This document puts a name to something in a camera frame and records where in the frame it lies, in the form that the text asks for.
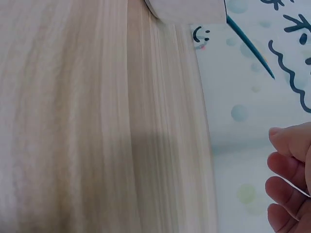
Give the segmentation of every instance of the teal pin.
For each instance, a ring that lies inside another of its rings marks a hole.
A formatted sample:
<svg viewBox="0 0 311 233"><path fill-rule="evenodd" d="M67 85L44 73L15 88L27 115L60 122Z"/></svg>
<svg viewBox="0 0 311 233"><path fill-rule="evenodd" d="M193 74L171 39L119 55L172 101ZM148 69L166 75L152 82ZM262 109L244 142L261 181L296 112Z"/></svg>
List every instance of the teal pin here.
<svg viewBox="0 0 311 233"><path fill-rule="evenodd" d="M241 40L246 44L251 52L257 57L257 59L260 61L263 67L265 67L271 77L275 79L273 72L271 71L262 54L229 15L227 15L227 24L233 29L233 31L241 38Z"/></svg>

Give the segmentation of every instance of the human hand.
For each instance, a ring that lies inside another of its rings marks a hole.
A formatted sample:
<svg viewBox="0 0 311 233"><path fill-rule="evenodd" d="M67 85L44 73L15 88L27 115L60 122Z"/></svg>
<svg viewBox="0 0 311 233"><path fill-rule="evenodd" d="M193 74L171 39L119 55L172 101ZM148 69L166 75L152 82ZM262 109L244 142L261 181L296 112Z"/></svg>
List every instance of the human hand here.
<svg viewBox="0 0 311 233"><path fill-rule="evenodd" d="M272 128L269 138L277 152L269 168L308 195L311 191L311 122L286 129ZM266 182L267 194L277 203L268 208L268 220L277 233L311 233L311 198L280 177Z"/></svg>

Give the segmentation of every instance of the cartoon print fabric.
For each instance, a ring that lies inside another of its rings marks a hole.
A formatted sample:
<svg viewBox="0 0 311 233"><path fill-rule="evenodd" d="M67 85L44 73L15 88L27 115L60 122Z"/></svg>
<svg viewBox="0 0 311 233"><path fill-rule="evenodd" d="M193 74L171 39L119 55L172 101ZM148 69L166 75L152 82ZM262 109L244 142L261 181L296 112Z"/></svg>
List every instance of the cartoon print fabric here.
<svg viewBox="0 0 311 233"><path fill-rule="evenodd" d="M224 232L273 232L264 183L271 127L311 121L311 1L226 0L275 80L227 25L192 25Z"/></svg>

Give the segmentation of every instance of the smiley face drawing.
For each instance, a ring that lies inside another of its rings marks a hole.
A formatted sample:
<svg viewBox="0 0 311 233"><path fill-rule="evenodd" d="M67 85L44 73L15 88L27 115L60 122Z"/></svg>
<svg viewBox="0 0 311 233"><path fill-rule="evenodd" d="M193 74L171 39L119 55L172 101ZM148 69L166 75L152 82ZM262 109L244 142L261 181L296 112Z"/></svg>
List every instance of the smiley face drawing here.
<svg viewBox="0 0 311 233"><path fill-rule="evenodd" d="M196 50L204 50L207 42L209 41L208 37L204 37L204 36L198 35L198 32L201 29L202 29L202 26L197 27L193 31L193 34L192 34L194 42L196 42L197 44L200 43L200 45L196 45L195 46Z"/></svg>

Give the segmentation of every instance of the blue wavy line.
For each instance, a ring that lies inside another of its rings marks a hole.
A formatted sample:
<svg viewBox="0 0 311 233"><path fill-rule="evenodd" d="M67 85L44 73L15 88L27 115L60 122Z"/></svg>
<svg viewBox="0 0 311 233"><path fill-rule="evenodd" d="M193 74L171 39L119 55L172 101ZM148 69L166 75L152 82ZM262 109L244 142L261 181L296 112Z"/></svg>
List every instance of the blue wavy line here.
<svg viewBox="0 0 311 233"><path fill-rule="evenodd" d="M280 68L282 70L284 70L286 73L288 73L290 75L290 86L291 86L291 89L295 92L295 93L298 93L300 95L300 104L301 104L301 107L303 108L303 110L305 110L307 113L311 113L311 109L308 108L306 106L306 103L305 103L305 95L306 95L306 92L304 90L301 90L301 89L298 89L295 84L294 84L294 80L295 80L295 72L288 69L284 63L283 63L283 57L284 55L280 52L277 52L274 50L273 48L273 40L270 40L269 41L269 49L270 51L277 56L277 62L278 62L278 65L280 66Z"/></svg>

